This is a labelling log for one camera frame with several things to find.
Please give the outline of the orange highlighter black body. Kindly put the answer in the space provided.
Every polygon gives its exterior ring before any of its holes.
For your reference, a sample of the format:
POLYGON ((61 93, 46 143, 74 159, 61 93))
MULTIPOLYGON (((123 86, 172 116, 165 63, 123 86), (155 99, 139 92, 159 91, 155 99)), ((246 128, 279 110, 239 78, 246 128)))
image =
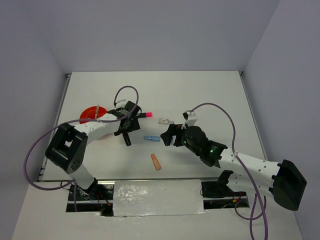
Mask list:
POLYGON ((132 143, 131 143, 129 134, 128 134, 127 132, 124 132, 124 133, 122 133, 122 136, 123 136, 123 139, 124 139, 124 141, 125 141, 126 146, 127 146, 127 147, 131 146, 132 143))

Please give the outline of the light blue correction tape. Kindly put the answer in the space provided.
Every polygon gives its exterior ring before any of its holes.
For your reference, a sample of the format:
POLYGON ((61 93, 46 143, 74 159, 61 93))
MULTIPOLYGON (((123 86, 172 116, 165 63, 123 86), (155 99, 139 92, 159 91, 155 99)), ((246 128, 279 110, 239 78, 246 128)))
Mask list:
POLYGON ((154 135, 145 135, 143 139, 146 141, 152 141, 152 142, 159 142, 161 140, 159 136, 154 136, 154 135))

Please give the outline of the pink highlighter black body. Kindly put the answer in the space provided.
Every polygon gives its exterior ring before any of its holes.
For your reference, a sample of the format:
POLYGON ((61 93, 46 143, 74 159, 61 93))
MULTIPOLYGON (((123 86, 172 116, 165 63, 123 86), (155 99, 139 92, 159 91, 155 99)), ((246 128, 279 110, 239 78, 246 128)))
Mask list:
POLYGON ((152 112, 142 112, 138 115, 138 118, 151 118, 152 116, 152 112))

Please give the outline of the green clear pen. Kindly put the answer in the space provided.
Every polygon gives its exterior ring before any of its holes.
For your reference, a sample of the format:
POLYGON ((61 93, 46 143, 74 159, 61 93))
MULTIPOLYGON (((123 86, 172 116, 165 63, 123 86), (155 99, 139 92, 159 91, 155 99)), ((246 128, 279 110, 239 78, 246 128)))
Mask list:
POLYGON ((95 111, 95 119, 97 119, 98 118, 98 116, 99 116, 99 108, 100 108, 100 105, 98 104, 97 106, 96 106, 96 111, 95 111))

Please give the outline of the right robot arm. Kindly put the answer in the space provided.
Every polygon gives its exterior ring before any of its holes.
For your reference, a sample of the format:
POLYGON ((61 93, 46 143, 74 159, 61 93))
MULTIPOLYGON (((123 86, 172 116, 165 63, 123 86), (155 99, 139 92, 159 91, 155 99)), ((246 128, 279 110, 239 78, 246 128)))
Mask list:
POLYGON ((170 124, 160 137, 165 146, 184 146, 208 167, 221 169, 217 184, 221 195, 251 192, 270 197, 287 210, 299 209, 307 181, 293 162, 267 161, 233 151, 208 139, 198 126, 170 124))

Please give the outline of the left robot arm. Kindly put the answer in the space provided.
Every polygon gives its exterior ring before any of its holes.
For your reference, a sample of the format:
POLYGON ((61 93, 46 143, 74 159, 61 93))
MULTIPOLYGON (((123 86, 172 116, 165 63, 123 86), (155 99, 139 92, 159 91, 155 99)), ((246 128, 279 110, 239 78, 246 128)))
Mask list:
POLYGON ((141 112, 138 105, 128 101, 93 121, 76 125, 65 122, 55 132, 45 156, 75 181, 77 192, 91 200, 102 193, 104 187, 83 164, 86 147, 109 134, 122 135, 126 146, 131 146, 129 133, 140 129, 138 115, 141 112))

